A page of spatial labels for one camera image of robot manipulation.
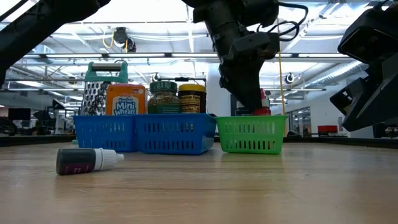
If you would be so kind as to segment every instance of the desk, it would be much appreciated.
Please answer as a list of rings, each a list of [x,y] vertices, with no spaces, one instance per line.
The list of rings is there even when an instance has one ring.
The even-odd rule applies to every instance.
[[[0,223],[395,223],[398,151],[286,143],[281,156],[125,154],[57,176],[69,144],[0,148]]]

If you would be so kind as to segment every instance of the glass jar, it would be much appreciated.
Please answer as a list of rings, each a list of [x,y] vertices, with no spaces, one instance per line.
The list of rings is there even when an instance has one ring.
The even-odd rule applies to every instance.
[[[149,114],[174,114],[181,112],[175,82],[159,81],[149,85],[151,98],[148,101]]]

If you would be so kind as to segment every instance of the red object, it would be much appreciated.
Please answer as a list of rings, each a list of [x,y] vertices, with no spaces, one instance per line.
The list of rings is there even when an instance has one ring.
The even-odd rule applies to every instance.
[[[262,108],[253,112],[253,115],[271,115],[271,110],[269,109],[269,99],[267,99],[264,89],[261,90],[261,103]]]
[[[318,126],[318,133],[337,133],[337,125],[321,125]]]

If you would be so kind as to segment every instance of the green jar label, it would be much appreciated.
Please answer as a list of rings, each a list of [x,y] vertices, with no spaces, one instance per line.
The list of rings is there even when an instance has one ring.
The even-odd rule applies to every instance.
[[[180,113],[180,105],[176,104],[155,104],[148,106],[149,114],[170,114],[170,113]]]

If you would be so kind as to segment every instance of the yellow lid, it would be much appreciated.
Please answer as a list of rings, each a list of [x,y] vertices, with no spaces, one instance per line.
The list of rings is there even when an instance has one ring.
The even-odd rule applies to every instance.
[[[178,91],[200,91],[206,93],[206,87],[197,84],[184,84],[178,87]]]

